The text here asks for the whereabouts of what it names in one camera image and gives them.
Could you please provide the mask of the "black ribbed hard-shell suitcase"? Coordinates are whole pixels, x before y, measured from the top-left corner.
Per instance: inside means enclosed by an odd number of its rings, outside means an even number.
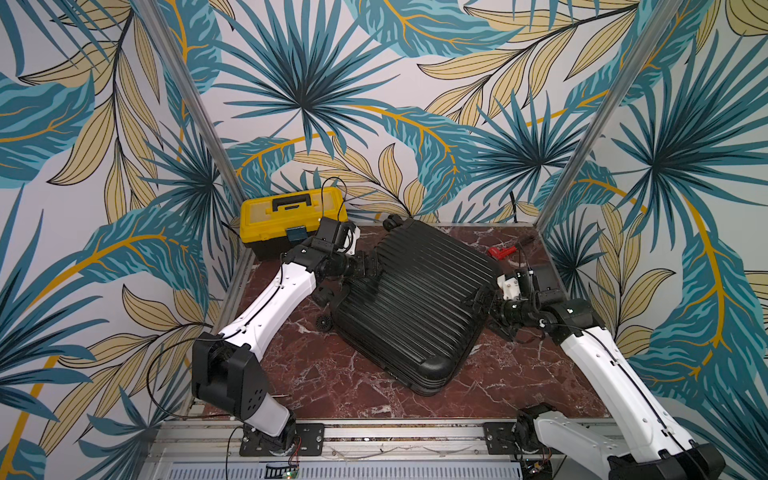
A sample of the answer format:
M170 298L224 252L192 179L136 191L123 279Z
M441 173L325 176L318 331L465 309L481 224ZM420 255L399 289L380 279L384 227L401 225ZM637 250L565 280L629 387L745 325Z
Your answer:
M501 267L447 233L389 216L374 277L347 278L316 320L421 396L439 393L478 340Z

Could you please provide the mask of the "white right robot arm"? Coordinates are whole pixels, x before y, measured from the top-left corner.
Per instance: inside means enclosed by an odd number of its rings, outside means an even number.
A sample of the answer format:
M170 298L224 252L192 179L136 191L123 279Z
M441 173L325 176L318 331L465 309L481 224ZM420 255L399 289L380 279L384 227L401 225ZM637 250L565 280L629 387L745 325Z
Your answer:
M547 404L522 409L498 443L514 453L556 450L601 479L717 479L726 462L700 443L645 386L590 304L558 290L497 293L490 317L502 332L540 330L579 367L619 428L621 441Z

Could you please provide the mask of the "yellow and black toolbox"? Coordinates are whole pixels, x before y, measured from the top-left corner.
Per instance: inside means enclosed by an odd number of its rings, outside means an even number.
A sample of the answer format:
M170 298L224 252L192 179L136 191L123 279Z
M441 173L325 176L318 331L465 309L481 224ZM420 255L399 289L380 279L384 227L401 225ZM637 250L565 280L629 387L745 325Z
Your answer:
M246 200L240 209L240 239L258 260L276 259L315 234L322 217L346 221L343 200L337 187Z

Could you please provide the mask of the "left aluminium corner post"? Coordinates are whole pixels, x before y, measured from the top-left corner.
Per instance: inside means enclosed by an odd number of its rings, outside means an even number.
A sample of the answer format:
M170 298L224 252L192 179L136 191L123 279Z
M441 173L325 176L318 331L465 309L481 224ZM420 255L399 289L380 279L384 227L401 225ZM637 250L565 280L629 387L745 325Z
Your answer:
M157 3L149 0L138 0L134 4L137 13L145 22L150 38L154 41L162 60L169 70L171 78L179 90L181 99L186 102L190 116L198 128L198 132L206 142L214 163L228 185L233 199L238 204L242 203L245 200L244 190L236 177L235 169L227 155L226 149L205 110L204 103L182 58L182 54L174 44L171 29L162 16Z

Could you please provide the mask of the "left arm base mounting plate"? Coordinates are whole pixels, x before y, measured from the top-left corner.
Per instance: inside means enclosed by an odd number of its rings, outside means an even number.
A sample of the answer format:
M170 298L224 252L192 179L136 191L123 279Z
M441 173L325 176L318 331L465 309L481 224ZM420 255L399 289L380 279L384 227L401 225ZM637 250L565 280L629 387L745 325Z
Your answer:
M323 423L289 423L278 436L269 436L245 425L239 455L242 457L290 456L318 457L325 438Z

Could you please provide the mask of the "aluminium corner post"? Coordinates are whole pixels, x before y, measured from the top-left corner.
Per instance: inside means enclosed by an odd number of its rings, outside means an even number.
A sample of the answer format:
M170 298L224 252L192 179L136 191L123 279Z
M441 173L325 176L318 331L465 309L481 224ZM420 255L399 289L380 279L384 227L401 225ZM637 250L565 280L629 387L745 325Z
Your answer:
M681 0L661 1L653 11L647 28L638 36L638 44L628 56L626 66L617 74L612 87L607 91L606 98L597 109L570 162L562 170L562 174L559 177L558 183L552 189L547 204L534 223L534 227L539 233L543 233L553 223L553 217L557 211L558 204L567 195L570 184L581 170L606 123L624 99L634 80L643 70L644 64L651 56L656 43L662 37L667 25L674 19L681 5Z
M244 190L236 177L235 169L227 155L226 149L205 110L204 103L182 58L182 54L174 44L171 29L162 16L157 3L149 0L138 0L134 4L137 13L145 22L150 38L154 41L162 60L169 70L171 78L179 90L181 99L186 102L190 116L198 128L198 132L206 142L214 163L228 185L233 199L238 204L242 203L245 200Z

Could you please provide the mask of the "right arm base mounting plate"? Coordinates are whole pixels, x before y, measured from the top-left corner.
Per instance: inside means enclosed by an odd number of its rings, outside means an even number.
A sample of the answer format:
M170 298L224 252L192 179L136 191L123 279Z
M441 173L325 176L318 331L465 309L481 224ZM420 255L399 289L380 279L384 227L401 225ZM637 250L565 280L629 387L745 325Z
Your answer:
M486 422L483 437L489 455L522 455L540 452L535 429L526 422Z

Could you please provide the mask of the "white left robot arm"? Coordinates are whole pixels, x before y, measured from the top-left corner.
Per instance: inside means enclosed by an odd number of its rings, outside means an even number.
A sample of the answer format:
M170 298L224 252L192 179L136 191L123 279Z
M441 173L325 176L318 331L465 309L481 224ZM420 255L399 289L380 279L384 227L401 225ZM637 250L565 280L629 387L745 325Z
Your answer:
M285 254L274 280L218 334L202 334L192 347L195 398L272 438L290 437L291 412L268 393L261 360L300 303L326 279L376 278L382 266L373 251L326 252L300 244Z

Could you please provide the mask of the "aluminium front frame rail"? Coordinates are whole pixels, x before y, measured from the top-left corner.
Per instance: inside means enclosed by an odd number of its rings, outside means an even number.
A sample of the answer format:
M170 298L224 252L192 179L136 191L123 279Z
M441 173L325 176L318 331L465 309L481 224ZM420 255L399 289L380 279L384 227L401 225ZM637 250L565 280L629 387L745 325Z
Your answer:
M297 479L519 479L532 455L492 455L485 418L325 419L321 452L301 455ZM161 427L142 479L278 478L284 457L242 457L231 421Z

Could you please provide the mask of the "right aluminium corner post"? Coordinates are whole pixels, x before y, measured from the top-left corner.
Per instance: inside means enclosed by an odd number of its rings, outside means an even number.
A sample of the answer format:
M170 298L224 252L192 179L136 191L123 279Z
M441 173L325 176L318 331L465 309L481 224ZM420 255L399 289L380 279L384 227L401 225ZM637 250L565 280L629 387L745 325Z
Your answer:
M539 233L543 233L553 223L553 217L557 211L558 204L567 195L570 184L581 170L606 123L624 99L634 80L643 70L644 64L651 56L656 43L662 37L667 25L674 19L681 5L681 0L661 1L653 11L647 28L638 36L638 44L628 56L626 66L617 74L612 87L607 91L606 98L597 109L570 162L562 170L562 174L559 177L558 183L552 189L547 204L534 223L534 227Z

